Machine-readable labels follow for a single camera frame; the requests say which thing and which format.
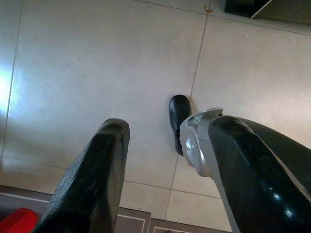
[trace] black shoe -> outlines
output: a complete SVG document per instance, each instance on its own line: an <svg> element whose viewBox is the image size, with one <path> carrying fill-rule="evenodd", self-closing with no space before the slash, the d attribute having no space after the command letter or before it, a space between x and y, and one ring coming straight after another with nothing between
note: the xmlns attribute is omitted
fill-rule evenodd
<svg viewBox="0 0 311 233"><path fill-rule="evenodd" d="M175 147L178 154L183 155L180 143L180 125L191 115L191 106L187 97L182 95L174 96L169 106L171 127L174 131Z"/></svg>

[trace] beige floor tile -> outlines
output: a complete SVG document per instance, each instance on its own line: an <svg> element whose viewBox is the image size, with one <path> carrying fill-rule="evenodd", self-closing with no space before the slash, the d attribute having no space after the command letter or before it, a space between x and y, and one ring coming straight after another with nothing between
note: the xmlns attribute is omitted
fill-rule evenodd
<svg viewBox="0 0 311 233"><path fill-rule="evenodd" d="M223 107L311 148L311 36L208 17L192 105Z"/></svg>
<svg viewBox="0 0 311 233"><path fill-rule="evenodd" d="M215 182L211 177L201 177L188 165L183 156L178 157L173 189L220 198Z"/></svg>
<svg viewBox="0 0 311 233"><path fill-rule="evenodd" d="M22 0L0 0L0 157L4 143L21 3Z"/></svg>
<svg viewBox="0 0 311 233"><path fill-rule="evenodd" d="M25 1L4 156L67 168L122 118L126 179L170 188L168 102L190 94L205 19L137 1Z"/></svg>
<svg viewBox="0 0 311 233"><path fill-rule="evenodd" d="M120 207L151 213L152 218L164 219L170 190L125 181Z"/></svg>
<svg viewBox="0 0 311 233"><path fill-rule="evenodd" d="M172 191L166 220L231 231L222 200L197 194Z"/></svg>
<svg viewBox="0 0 311 233"><path fill-rule="evenodd" d="M205 14L204 6L205 5L209 6L210 0L196 0L196 1L193 1L193 0L142 0L142 1Z"/></svg>
<svg viewBox="0 0 311 233"><path fill-rule="evenodd" d="M64 169L2 158L0 185L53 194Z"/></svg>
<svg viewBox="0 0 311 233"><path fill-rule="evenodd" d="M225 13L225 2L226 0L211 0L210 8L213 10L210 15L218 16L222 18L228 18L232 20L262 25L265 27L281 29L290 32L297 32L302 34L311 35L311 26L307 24L290 23L278 20L266 20L266 19L250 19L247 17L237 16L233 14Z"/></svg>

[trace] red object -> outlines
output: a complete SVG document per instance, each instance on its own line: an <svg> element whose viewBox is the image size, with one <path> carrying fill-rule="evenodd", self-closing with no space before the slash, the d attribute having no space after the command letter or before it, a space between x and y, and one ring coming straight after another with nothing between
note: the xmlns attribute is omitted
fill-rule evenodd
<svg viewBox="0 0 311 233"><path fill-rule="evenodd" d="M0 222L0 232L31 233L35 228L37 218L34 211L20 208Z"/></svg>

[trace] silver plastic part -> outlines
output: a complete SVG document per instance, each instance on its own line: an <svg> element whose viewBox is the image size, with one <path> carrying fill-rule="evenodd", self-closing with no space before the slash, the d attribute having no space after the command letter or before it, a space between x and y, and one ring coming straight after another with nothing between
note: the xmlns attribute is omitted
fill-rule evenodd
<svg viewBox="0 0 311 233"><path fill-rule="evenodd" d="M211 176L206 158L208 154L214 155L208 137L208 127L222 111L222 108L206 109L186 118L180 126L180 142L184 157L188 164L203 177Z"/></svg>

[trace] black leather shoe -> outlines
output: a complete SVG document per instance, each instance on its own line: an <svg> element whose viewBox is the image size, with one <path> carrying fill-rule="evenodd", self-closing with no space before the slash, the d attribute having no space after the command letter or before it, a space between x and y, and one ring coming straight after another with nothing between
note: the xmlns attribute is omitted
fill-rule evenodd
<svg viewBox="0 0 311 233"><path fill-rule="evenodd" d="M174 96L170 101L169 106L170 122L175 137L175 147L178 154L183 155L180 144L180 125L191 115L191 106L187 97L182 95Z"/></svg>

